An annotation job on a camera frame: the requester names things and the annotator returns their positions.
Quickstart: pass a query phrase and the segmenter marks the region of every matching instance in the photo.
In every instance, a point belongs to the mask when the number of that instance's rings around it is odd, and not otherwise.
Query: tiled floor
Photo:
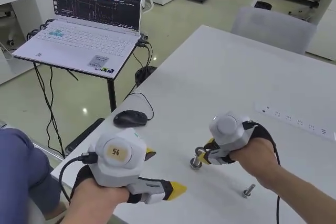
[[[208,25],[229,31],[240,7],[252,0],[208,0],[203,5],[186,0],[174,0],[165,6],[156,5],[153,11],[142,17],[141,30],[150,37],[159,66],[200,25]],[[287,13],[298,6],[284,0],[266,0],[274,10]],[[146,50],[137,49],[135,54],[146,61]],[[50,69],[39,67],[48,83]],[[134,85],[134,73],[139,64],[132,57],[116,80],[117,102],[120,104]],[[76,74],[76,81],[66,71],[54,69],[54,113],[64,146],[77,137],[97,118],[110,113],[106,81]],[[20,128],[37,142],[46,145],[46,125],[49,112],[34,71],[29,71],[0,86],[0,119]],[[52,134],[51,145],[58,148]]]

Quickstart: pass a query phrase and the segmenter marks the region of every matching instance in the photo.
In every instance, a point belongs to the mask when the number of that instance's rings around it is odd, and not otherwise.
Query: white laptop
[[[141,0],[52,0],[55,21],[13,54],[115,78],[140,38]]]

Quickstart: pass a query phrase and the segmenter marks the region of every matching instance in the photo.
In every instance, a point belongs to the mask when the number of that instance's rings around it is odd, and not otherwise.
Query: black computer mouse
[[[135,110],[125,110],[113,119],[115,126],[121,128],[139,127],[147,124],[148,117],[145,113]]]

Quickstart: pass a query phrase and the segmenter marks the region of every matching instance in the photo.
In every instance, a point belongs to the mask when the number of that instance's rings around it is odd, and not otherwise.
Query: power strip
[[[255,110],[261,114],[268,115],[272,118],[276,118],[280,121],[283,121],[285,123],[291,124],[295,127],[298,127],[300,129],[303,129],[305,131],[308,131],[310,133],[313,133],[317,136],[322,136],[324,138],[327,138],[332,141],[336,141],[336,132],[332,131],[330,129],[327,129],[326,127],[321,127],[316,124],[310,123],[304,119],[297,118],[294,115],[291,115],[289,113],[286,113],[284,111],[279,111],[275,108],[271,108],[269,106],[264,106],[260,104],[255,104]]]

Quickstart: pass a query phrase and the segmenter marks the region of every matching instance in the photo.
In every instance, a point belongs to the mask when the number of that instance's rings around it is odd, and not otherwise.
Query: metal bolt
[[[197,147],[195,150],[195,157],[190,160],[190,167],[193,170],[198,170],[202,167],[202,162],[198,160],[198,156],[202,153],[206,152],[206,150],[202,147]]]
[[[247,199],[248,197],[251,196],[251,192],[253,189],[256,187],[255,184],[252,184],[248,189],[244,190],[243,193],[241,194],[243,198]]]

